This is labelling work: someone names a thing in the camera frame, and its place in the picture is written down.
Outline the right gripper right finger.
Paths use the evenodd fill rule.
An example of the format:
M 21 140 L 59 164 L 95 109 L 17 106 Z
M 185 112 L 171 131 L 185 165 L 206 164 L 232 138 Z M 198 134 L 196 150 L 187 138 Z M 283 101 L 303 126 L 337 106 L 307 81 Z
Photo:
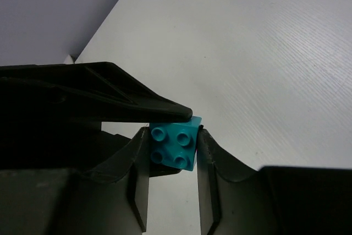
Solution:
M 202 129 L 197 183 L 202 234 L 351 234 L 351 170 L 254 170 Z

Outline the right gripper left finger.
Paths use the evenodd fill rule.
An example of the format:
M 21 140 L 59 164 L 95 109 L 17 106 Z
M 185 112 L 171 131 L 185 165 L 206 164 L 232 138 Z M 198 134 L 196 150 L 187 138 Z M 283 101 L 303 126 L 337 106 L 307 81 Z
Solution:
M 88 171 L 1 176 L 1 234 L 142 234 L 149 190 L 149 136 Z

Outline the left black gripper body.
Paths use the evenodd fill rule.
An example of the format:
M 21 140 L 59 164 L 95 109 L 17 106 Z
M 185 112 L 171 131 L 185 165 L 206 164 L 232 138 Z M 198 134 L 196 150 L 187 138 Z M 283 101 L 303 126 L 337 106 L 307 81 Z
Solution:
M 1 176 L 64 168 L 85 172 L 130 141 L 104 132 L 101 122 L 2 121 Z

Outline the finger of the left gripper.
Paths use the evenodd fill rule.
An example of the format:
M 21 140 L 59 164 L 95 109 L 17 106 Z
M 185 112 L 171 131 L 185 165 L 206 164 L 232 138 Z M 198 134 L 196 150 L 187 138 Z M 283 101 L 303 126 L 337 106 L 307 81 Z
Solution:
M 1 120 L 187 122 L 192 109 L 166 99 L 114 63 L 1 67 Z

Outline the small teal square lego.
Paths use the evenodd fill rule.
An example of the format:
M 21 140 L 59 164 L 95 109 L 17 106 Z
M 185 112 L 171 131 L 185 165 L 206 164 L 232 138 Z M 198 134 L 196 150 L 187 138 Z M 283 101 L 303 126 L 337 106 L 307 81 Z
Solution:
M 201 117 L 193 116 L 184 123 L 150 123 L 151 161 L 192 171 L 201 121 Z

